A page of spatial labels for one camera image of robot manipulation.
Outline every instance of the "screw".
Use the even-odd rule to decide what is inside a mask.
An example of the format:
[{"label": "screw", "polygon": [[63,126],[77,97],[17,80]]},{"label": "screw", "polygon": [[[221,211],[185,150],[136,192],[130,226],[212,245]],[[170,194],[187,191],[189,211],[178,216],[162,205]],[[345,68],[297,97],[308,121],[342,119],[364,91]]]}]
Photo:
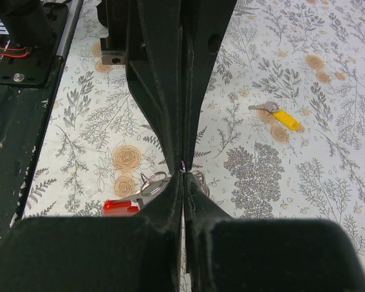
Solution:
[{"label": "screw", "polygon": [[20,73],[15,73],[13,76],[13,81],[15,82],[22,82],[24,80],[24,75]]}]

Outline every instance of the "key with yellow tag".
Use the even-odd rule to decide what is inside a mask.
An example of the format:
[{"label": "key with yellow tag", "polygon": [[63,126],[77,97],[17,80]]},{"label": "key with yellow tag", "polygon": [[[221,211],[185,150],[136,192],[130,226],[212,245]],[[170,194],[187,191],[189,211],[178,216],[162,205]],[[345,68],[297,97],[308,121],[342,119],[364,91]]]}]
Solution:
[{"label": "key with yellow tag", "polygon": [[249,106],[249,110],[267,110],[288,129],[296,131],[300,128],[299,122],[280,109],[276,102],[266,102],[264,105],[251,105]]}]

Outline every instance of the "floral pattern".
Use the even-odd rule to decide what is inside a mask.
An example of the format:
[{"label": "floral pattern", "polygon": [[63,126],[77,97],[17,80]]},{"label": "floral pattern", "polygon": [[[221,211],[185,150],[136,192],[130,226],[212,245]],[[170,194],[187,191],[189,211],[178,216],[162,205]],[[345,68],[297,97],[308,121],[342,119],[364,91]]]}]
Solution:
[{"label": "floral pattern", "polygon": [[[96,4],[84,1],[24,217],[100,216],[141,173],[167,172],[124,67],[101,62]],[[269,100],[300,129],[248,109]],[[365,1],[238,0],[193,166],[234,217],[337,222],[365,270]]]}]

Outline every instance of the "red plastic handle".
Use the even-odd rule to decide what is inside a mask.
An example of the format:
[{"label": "red plastic handle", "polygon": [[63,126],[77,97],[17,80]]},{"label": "red plastic handle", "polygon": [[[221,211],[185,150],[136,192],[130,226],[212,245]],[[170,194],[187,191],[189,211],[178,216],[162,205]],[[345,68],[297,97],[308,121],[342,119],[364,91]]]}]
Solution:
[{"label": "red plastic handle", "polygon": [[132,216],[139,211],[137,206],[132,206],[131,201],[108,200],[103,207],[103,214],[109,216]]}]

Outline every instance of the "yellow key cover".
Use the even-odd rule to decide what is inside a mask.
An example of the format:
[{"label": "yellow key cover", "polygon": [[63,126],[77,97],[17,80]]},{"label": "yellow key cover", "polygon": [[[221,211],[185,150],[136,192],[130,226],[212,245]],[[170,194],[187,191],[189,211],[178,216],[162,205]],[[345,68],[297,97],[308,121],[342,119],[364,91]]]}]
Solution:
[{"label": "yellow key cover", "polygon": [[290,130],[298,130],[300,128],[299,123],[285,111],[280,110],[277,113],[273,113],[273,116],[279,120],[282,124],[284,124]]}]

